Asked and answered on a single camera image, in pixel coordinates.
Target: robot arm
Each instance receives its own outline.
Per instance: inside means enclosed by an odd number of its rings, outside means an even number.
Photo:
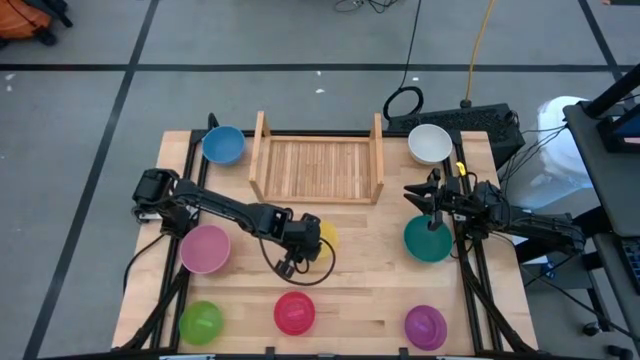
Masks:
[[[320,253],[319,218],[304,214],[300,220],[293,220],[291,209],[244,204],[180,179],[173,170],[146,170],[132,198],[135,214],[158,213],[162,217],[161,232],[175,237],[184,237],[191,230],[189,206],[236,222],[252,236],[287,250],[284,260],[276,265],[276,271],[287,279],[294,273],[294,263],[315,261]]]
[[[584,235],[580,227],[571,223],[568,214],[538,215],[510,206],[500,189],[488,181],[478,183],[467,195],[460,192],[457,178],[449,177],[440,187],[439,181],[440,170],[434,169],[426,183],[404,187],[410,192],[404,195],[405,198],[423,214],[433,216],[430,230],[442,225],[441,213],[445,211],[463,217],[466,233],[475,239],[485,239],[490,232],[499,231],[532,239],[530,244],[536,243],[547,252],[574,254],[584,247]],[[519,253],[518,260],[530,259]]]

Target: purple bowl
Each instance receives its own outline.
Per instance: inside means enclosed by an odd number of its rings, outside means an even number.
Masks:
[[[419,305],[407,314],[404,332],[413,345],[422,350],[432,351],[447,340],[447,322],[438,309]]]

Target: white bowl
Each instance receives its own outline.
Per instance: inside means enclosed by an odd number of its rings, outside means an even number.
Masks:
[[[409,133],[409,152],[421,164],[436,164],[451,154],[451,137],[441,127],[420,125]]]

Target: plastic bowl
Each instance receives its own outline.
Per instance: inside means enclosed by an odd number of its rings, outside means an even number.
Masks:
[[[327,221],[322,220],[320,222],[320,237],[327,240],[333,247],[333,251],[338,252],[338,246],[340,245],[340,239],[338,238],[338,230],[336,227]],[[318,260],[331,258],[331,250],[323,243],[320,247],[320,254],[318,254]]]
[[[273,318],[278,329],[287,335],[301,335],[311,328],[316,309],[311,299],[298,291],[288,292],[276,302]]]
[[[407,314],[404,332],[419,349],[433,351],[447,340],[447,322],[438,309],[419,305]]]
[[[219,126],[202,139],[202,153],[207,160],[218,165],[232,165],[242,158],[245,139],[234,126]]]
[[[449,256],[453,248],[453,237],[447,225],[442,224],[438,230],[430,231],[427,226],[431,216],[416,216],[404,228],[404,244],[416,259],[437,263]]]
[[[436,164],[451,154],[451,136],[443,128],[420,125],[409,133],[409,152],[421,164]]]
[[[220,334],[223,325],[222,312],[217,306],[208,301],[198,301],[185,309],[178,329],[188,344],[204,345]]]
[[[182,239],[180,258],[194,274],[209,274],[220,269],[231,254],[231,240],[215,225],[200,225]]]

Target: blue bowl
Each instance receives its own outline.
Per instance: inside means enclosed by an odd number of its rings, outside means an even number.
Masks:
[[[240,129],[219,126],[202,139],[202,153],[207,160],[218,165],[233,165],[244,153],[245,140]]]

